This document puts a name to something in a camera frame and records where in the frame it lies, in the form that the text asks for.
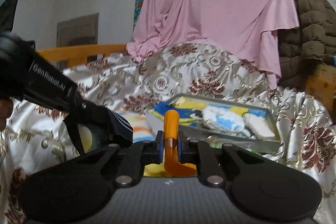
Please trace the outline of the person left hand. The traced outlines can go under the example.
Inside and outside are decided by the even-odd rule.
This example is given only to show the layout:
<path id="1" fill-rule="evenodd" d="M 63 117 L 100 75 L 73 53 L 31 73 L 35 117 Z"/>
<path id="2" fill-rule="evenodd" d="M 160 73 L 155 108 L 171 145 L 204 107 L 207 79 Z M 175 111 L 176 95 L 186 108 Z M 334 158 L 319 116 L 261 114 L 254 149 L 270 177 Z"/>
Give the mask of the person left hand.
<path id="1" fill-rule="evenodd" d="M 0 131 L 6 128 L 6 121 L 13 113 L 13 101 L 9 98 L 0 100 Z"/>

